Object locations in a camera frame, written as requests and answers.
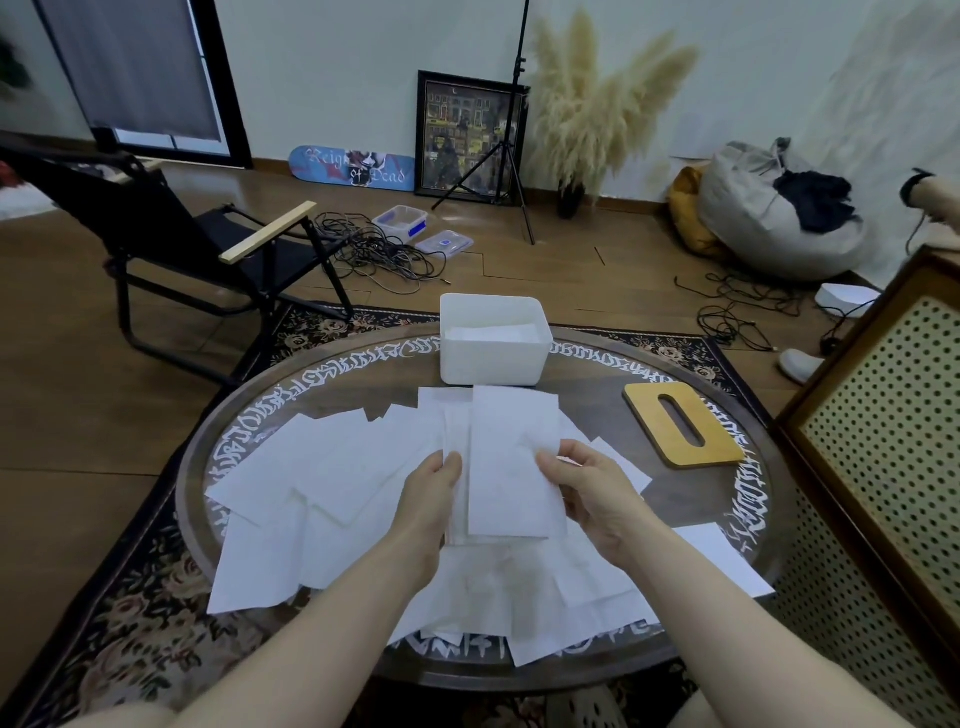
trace plastic storage box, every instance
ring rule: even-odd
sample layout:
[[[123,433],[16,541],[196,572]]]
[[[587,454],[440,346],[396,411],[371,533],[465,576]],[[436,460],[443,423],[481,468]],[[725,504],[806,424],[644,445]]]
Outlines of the plastic storage box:
[[[426,212],[407,205],[397,205],[374,217],[373,224],[388,237],[397,237],[401,242],[408,243],[426,230]]]
[[[531,324],[537,341],[462,341],[447,337],[452,328]],[[440,296],[440,377],[446,384],[503,384],[527,387],[540,381],[553,334],[537,299],[514,296]]]
[[[473,245],[473,238],[461,235],[459,232],[443,231],[417,243],[417,250],[428,255],[443,253],[447,258],[465,251]]]

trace yellow bag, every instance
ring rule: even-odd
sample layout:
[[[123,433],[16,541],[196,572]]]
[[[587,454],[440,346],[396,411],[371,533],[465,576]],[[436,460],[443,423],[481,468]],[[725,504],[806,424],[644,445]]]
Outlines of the yellow bag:
[[[691,253],[714,260],[733,260],[730,248],[720,242],[697,217],[697,197],[705,167],[684,167],[666,193],[670,216],[684,245]]]

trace tripod stand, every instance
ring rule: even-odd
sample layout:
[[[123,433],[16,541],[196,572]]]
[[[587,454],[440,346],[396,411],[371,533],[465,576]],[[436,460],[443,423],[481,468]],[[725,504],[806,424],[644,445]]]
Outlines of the tripod stand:
[[[515,149],[516,143],[513,142],[510,138],[511,132],[513,131],[513,121],[514,121],[514,109],[516,109],[517,97],[520,96],[520,74],[523,73],[523,64],[526,62],[526,59],[523,58],[523,37],[527,32],[527,13],[530,11],[530,0],[525,0],[523,4],[523,20],[520,22],[520,43],[516,48],[516,61],[514,63],[514,81],[510,87],[510,106],[507,110],[507,128],[503,132],[503,138],[498,141],[491,149],[483,155],[483,157],[474,164],[470,170],[460,178],[456,183],[454,183],[448,190],[446,194],[437,201],[430,209],[437,209],[442,203],[450,199],[450,195],[456,192],[458,189],[462,189],[468,192],[471,195],[486,200],[486,198],[470,189],[464,185],[470,175],[476,172],[484,163],[493,157],[493,155],[500,155],[500,169],[496,178],[496,192],[493,195],[493,199],[490,200],[492,205],[503,205],[505,200],[508,200],[511,197],[511,193],[503,189],[503,172],[504,167],[507,165],[507,161],[510,162],[510,171],[513,175],[513,190],[516,192],[516,195],[520,199],[520,209],[523,210],[523,219],[527,224],[527,234],[530,236],[530,244],[536,244],[534,240],[534,230],[530,226],[530,215],[527,213],[527,202],[523,193],[523,183],[520,181],[520,171],[516,168],[516,157]]]

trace shoe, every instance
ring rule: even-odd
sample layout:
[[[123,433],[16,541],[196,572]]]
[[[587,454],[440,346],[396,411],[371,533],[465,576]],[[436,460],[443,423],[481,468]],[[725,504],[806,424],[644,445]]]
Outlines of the shoe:
[[[777,360],[780,370],[798,384],[806,384],[823,363],[824,359],[821,357],[810,356],[799,349],[788,349]]]

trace round table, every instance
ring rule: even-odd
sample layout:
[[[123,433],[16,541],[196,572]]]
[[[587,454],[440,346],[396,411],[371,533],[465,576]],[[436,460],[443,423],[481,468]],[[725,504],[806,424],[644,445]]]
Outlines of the round table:
[[[718,522],[768,581],[792,538],[794,482],[763,426],[733,397],[665,359],[609,339],[554,328],[555,343],[537,389],[591,439],[602,437],[653,477],[643,496],[671,526]],[[675,470],[657,455],[622,397],[624,385],[685,381],[747,453],[737,465]],[[299,412],[320,418],[364,407],[369,418],[392,403],[417,406],[419,387],[440,379],[439,325],[387,328],[298,353],[247,382],[204,422],[180,466],[177,512],[190,553],[213,579],[228,512],[204,491]],[[267,632],[292,619],[306,590],[270,610],[245,614]],[[613,679],[665,662],[676,650],[659,626],[634,624],[513,667],[505,641],[467,635],[460,647],[418,635],[389,647],[376,674],[456,690],[546,692]]]

